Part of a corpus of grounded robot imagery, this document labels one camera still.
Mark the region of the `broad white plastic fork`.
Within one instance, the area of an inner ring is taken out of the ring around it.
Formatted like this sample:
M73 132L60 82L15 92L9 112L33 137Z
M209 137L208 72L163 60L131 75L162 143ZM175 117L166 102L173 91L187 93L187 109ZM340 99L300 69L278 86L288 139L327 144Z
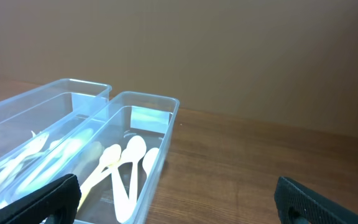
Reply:
M63 141L18 186L15 193L17 195L29 194L45 185L70 157L78 153L93 133L92 128L87 128Z

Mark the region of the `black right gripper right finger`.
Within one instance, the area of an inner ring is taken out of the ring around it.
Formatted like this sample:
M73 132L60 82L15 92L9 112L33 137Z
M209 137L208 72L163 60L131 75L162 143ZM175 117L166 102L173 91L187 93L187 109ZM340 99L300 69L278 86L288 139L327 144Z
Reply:
M289 177L278 178L274 200L282 224L358 224L358 214Z

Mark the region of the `yellow plastic spoon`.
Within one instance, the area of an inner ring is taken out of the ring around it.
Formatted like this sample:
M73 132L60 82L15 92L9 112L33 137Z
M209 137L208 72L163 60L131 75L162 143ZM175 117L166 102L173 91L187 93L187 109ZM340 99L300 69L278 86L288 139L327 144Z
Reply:
M94 171L87 177L87 179L80 186L81 198L78 204L77 211L79 211L84 204L90 190L103 179L108 176L108 170L105 168L112 167L117 164L121 158L121 147L118 144L113 144L104 150L99 158L99 164Z

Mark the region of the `yellow plastic fork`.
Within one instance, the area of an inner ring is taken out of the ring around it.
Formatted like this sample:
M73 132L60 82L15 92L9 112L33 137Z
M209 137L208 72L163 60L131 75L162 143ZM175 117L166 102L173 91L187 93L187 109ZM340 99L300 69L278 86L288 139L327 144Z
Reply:
M38 153L46 143L49 133L43 133L28 143L24 150L15 158L10 159L7 165L0 171L0 185L9 177L12 171L28 156Z

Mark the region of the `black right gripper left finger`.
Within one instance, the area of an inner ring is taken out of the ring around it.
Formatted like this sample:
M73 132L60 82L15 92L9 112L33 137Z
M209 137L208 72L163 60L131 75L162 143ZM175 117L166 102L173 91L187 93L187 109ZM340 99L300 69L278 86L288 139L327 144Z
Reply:
M77 176L66 174L0 209L0 224L72 224L80 198Z

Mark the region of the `broad white plastic spoon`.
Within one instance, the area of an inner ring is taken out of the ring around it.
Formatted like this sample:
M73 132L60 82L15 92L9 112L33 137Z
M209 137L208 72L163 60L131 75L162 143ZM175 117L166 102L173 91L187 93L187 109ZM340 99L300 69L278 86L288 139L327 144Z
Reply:
M125 190L124 184L122 183L117 167L112 169L111 182L116 220L119 223L124 223L132 216L135 209L135 203L129 200L129 196Z

